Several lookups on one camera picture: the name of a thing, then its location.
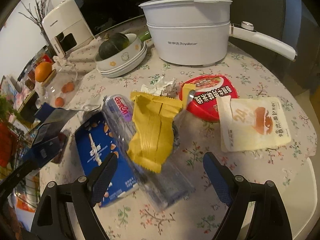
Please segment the cream colored package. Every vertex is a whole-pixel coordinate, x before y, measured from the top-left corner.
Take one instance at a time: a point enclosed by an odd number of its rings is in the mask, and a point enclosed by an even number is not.
[[[285,145],[291,135],[278,98],[217,97],[224,152]]]

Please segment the clear plastic packaging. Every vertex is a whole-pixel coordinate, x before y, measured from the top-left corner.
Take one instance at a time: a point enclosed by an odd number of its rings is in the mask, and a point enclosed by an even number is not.
[[[133,163],[127,156],[128,144],[136,133],[132,122],[132,103],[122,95],[113,95],[105,98],[102,113],[112,131],[121,153],[131,166],[138,184],[144,190],[157,211],[162,211],[174,204],[180,198],[193,192],[195,189],[186,177],[174,165],[169,156],[162,165],[160,173],[154,173]],[[179,146],[177,129],[174,130],[173,151]]]

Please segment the red package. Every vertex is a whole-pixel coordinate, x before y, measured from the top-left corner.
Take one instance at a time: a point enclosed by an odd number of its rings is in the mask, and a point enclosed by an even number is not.
[[[195,96],[187,110],[205,121],[217,122],[219,120],[217,96],[238,98],[236,89],[223,75],[204,75],[190,79],[184,84],[196,85]],[[182,87],[179,93],[180,100],[182,100]]]

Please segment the blue gripper pad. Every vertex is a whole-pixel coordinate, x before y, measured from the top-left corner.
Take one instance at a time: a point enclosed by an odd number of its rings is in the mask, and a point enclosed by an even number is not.
[[[226,166],[222,166],[216,157],[209,152],[203,157],[203,167],[220,201],[230,206],[233,201],[230,194],[230,184],[233,183],[232,172]]]
[[[92,206],[102,201],[117,167],[118,158],[115,154],[110,153],[100,166],[91,171],[88,189],[92,193],[90,200]]]

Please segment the white electric pot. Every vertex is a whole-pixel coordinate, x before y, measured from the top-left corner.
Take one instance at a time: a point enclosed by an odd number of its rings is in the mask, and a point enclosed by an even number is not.
[[[225,57],[229,36],[249,41],[294,60],[291,46],[254,30],[251,23],[230,23],[231,0],[153,0],[140,4],[152,40],[165,61],[206,65]]]

